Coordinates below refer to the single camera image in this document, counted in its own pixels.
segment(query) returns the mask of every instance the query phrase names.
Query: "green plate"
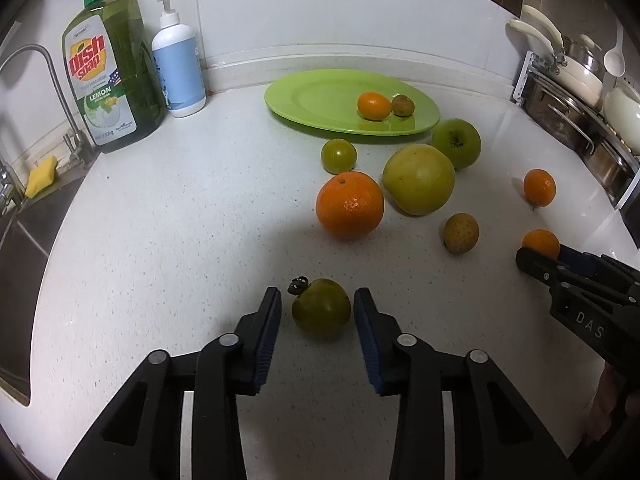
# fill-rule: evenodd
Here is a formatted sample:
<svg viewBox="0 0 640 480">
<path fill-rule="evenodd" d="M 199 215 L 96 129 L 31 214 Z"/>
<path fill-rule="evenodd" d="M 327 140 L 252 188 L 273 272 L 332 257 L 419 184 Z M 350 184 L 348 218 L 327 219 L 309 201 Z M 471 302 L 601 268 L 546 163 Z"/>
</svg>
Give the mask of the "green plate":
<svg viewBox="0 0 640 480">
<path fill-rule="evenodd" d="M 391 100 L 404 94 L 415 103 L 411 117 L 389 115 L 369 121 L 358 113 L 358 97 L 378 92 Z M 440 120 L 440 111 L 429 97 L 414 87 L 384 75 L 362 70 L 330 68 L 296 72 L 274 81 L 264 93 L 276 114 L 299 124 L 348 134 L 402 136 L 423 132 Z"/>
</svg>

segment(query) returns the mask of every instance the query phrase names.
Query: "hand soap bottle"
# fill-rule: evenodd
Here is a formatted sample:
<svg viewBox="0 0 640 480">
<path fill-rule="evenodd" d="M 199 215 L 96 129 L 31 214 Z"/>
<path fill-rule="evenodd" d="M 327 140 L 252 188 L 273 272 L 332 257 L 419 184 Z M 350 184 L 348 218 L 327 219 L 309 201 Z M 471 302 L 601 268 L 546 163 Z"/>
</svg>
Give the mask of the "hand soap bottle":
<svg viewBox="0 0 640 480">
<path fill-rule="evenodd" d="M 99 151 L 152 133 L 164 99 L 136 0 L 84 0 L 62 36 L 66 77 Z"/>
<path fill-rule="evenodd" d="M 164 4 L 160 27 L 151 43 L 162 93 L 174 117 L 186 117 L 200 110 L 206 101 L 196 34 L 191 27 L 180 23 L 180 15 L 171 8 L 171 0 Z"/>
</svg>

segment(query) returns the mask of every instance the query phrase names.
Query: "yellow sponge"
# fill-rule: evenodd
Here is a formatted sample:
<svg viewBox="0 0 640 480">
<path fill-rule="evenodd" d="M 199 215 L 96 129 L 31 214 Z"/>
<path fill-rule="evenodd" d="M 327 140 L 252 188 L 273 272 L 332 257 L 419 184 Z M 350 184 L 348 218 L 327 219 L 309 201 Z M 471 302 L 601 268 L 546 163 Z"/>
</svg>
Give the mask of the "yellow sponge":
<svg viewBox="0 0 640 480">
<path fill-rule="evenodd" d="M 43 160 L 35 170 L 31 170 L 27 190 L 24 192 L 28 198 L 33 198 L 47 186 L 53 184 L 53 179 L 56 177 L 57 164 L 58 160 L 51 155 Z"/>
</svg>

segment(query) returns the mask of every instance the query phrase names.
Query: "orange fruit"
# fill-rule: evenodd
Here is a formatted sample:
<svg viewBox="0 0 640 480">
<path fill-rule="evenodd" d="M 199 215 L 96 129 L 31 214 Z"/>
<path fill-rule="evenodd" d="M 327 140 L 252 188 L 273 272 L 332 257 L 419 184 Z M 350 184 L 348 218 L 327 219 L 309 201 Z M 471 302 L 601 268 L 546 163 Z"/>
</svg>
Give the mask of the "orange fruit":
<svg viewBox="0 0 640 480">
<path fill-rule="evenodd" d="M 535 229 L 525 235 L 522 246 L 534 249 L 539 253 L 557 260 L 560 255 L 560 242 L 556 235 L 544 229 Z"/>
<path fill-rule="evenodd" d="M 372 232 L 384 210 L 380 186 L 359 171 L 334 176 L 322 186 L 316 199 L 316 215 L 322 227 L 342 240 L 355 240 Z"/>
<path fill-rule="evenodd" d="M 378 92 L 364 92 L 358 97 L 358 111 L 365 119 L 382 121 L 391 113 L 391 102 Z"/>
<path fill-rule="evenodd" d="M 545 170 L 531 170 L 524 177 L 524 196 L 532 205 L 547 206 L 556 196 L 556 181 Z"/>
</svg>

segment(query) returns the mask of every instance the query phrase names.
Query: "stainless steel sink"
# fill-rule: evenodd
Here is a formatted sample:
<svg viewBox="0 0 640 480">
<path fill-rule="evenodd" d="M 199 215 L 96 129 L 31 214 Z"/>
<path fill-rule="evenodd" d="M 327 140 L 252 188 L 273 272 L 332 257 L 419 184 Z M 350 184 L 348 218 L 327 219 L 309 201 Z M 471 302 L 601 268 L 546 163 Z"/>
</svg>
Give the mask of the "stainless steel sink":
<svg viewBox="0 0 640 480">
<path fill-rule="evenodd" d="M 0 218 L 0 387 L 27 405 L 31 332 L 40 283 L 86 170 L 74 168 L 34 200 Z"/>
</svg>

